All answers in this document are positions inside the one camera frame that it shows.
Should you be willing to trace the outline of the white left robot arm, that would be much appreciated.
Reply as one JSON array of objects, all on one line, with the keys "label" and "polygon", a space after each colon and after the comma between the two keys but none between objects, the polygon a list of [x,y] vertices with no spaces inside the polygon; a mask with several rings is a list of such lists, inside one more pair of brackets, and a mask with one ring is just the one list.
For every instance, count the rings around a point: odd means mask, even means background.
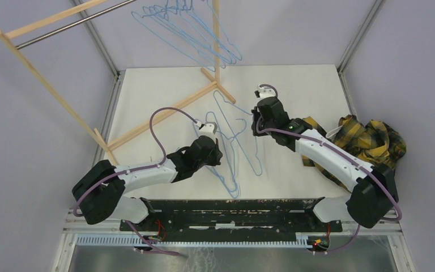
[{"label": "white left robot arm", "polygon": [[204,166],[220,165],[222,157],[219,141],[202,135],[190,146],[168,154],[161,163],[132,167],[101,160],[73,187],[71,192],[76,200],[73,214],[83,217],[89,225],[113,218],[150,230],[156,219],[149,201],[127,197],[126,193],[189,179]]}]

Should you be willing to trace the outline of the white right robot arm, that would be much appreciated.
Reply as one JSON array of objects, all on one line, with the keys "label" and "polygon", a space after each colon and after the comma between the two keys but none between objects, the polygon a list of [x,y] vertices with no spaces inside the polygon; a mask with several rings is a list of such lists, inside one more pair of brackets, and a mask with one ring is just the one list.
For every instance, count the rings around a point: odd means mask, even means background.
[{"label": "white right robot arm", "polygon": [[349,190],[347,195],[315,203],[304,216],[309,230],[319,231],[333,220],[352,220],[371,229],[397,207],[394,171],[386,164],[363,161],[333,144],[303,119],[289,118],[276,96],[259,98],[251,112],[253,135],[269,135],[277,144],[317,163]]}]

